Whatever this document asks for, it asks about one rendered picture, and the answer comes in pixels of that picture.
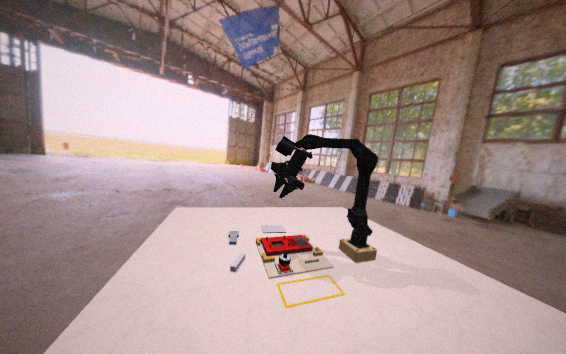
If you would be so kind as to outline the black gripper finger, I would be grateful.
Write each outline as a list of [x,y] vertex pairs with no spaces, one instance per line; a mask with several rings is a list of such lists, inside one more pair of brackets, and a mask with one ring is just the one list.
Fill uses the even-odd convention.
[[296,188],[296,187],[290,185],[288,182],[284,181],[284,188],[283,188],[279,197],[283,198],[284,196],[286,196],[287,194],[289,194],[290,192],[292,192],[296,189],[298,189],[298,188]]
[[276,174],[275,174],[275,177],[276,177],[276,182],[275,182],[275,186],[274,186],[274,190],[273,190],[274,192],[276,192],[280,189],[280,187],[284,184],[284,181],[287,181],[287,180],[281,178],[280,176],[278,176]]

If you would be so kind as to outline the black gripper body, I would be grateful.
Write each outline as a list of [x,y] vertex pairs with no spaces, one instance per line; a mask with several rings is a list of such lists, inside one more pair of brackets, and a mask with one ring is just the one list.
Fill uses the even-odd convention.
[[284,174],[285,172],[275,172],[276,175],[280,176],[283,179],[286,178],[287,182],[290,185],[303,190],[303,188],[305,186],[304,183],[302,181],[298,180],[297,177],[296,177],[298,172],[303,170],[301,168],[302,166],[300,164],[298,164],[297,162],[291,160],[291,159],[290,159],[290,161],[287,160],[287,163],[290,163],[290,165],[291,165],[288,175]]

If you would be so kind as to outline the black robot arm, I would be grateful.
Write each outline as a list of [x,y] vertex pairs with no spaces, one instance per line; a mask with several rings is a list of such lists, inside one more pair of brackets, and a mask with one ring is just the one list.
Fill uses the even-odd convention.
[[[295,146],[295,147],[294,147]],[[297,148],[296,148],[297,147]],[[291,160],[303,166],[308,158],[313,158],[312,152],[305,150],[317,148],[349,148],[355,158],[357,159],[357,168],[359,172],[355,202],[352,209],[348,209],[348,221],[354,228],[351,235],[350,244],[358,249],[369,247],[366,245],[367,236],[370,236],[372,231],[368,226],[368,215],[366,211],[368,192],[370,186],[371,175],[376,169],[378,157],[376,153],[372,152],[365,146],[359,139],[341,139],[341,138],[323,138],[317,135],[307,134],[302,140],[293,142],[287,137],[283,136],[281,141],[276,147],[276,151],[284,156],[291,156],[295,149]],[[290,171],[290,163],[272,162],[271,170],[274,172],[285,172],[288,175]]]

